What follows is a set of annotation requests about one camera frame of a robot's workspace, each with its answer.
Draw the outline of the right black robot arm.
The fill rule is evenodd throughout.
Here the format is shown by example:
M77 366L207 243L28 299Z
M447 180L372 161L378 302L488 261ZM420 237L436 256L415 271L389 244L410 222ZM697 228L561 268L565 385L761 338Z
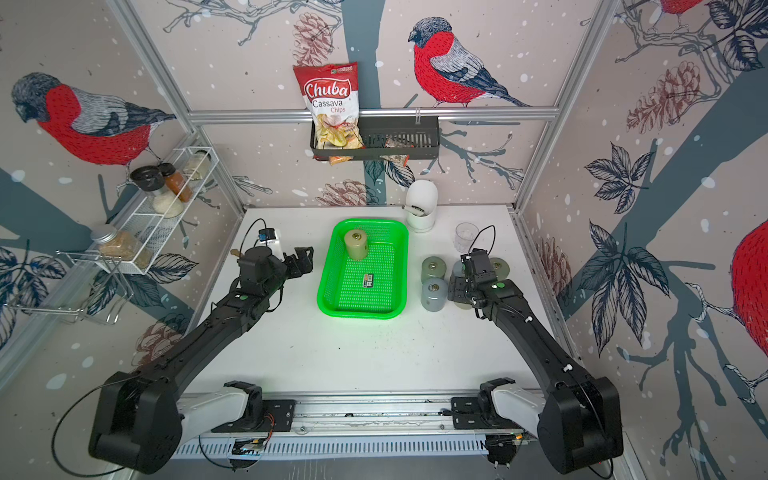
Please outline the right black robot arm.
M509 279L498 279L487 251L473 249L461 262L460 299L510 339L541 392L533 394L510 378L487 381L476 397L453 398L455 428L520 427L538 440L561 474L622 456L620 397L614 384L594 377L560 346L522 290Z

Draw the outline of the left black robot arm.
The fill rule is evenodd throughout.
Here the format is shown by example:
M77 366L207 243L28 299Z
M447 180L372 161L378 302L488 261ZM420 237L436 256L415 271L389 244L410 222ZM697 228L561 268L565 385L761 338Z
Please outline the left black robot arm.
M287 280L312 272L313 256L311 247L282 258L265 246L242 253L238 276L205 320L157 359L107 379L89 454L144 474L164 466L190 435L191 416L178 404L182 393L221 351L272 312L270 300Z

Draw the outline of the blue-grey tea canister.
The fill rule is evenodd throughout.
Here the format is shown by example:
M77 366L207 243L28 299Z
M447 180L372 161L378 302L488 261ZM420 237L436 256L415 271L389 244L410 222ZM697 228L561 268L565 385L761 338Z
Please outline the blue-grey tea canister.
M458 260L458 261L456 261L454 263L454 265L452 267L451 277L452 278L465 278L466 277L465 270L464 270L464 265L463 265L463 262L461 260Z
M429 312L441 311L447 302L448 284L442 278L429 278L421 290L421 305Z

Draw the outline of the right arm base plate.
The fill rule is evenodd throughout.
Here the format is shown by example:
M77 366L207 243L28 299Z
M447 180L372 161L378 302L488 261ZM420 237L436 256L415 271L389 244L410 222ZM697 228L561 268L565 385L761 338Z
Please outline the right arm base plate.
M497 412L492 399L479 394L469 397L452 397L450 414L455 430L510 430L522 429L534 431L538 424L541 406L523 398L502 393L502 410L510 413L506 418Z

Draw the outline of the green tea canister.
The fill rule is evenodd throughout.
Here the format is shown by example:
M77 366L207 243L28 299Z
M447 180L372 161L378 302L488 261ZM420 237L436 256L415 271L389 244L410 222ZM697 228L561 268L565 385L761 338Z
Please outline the green tea canister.
M446 270L446 263L441 257L429 256L421 264L421 282L425 283L431 279L444 279Z
M498 257L492 257L490 262L498 280L504 280L509 277L510 266L505 260Z

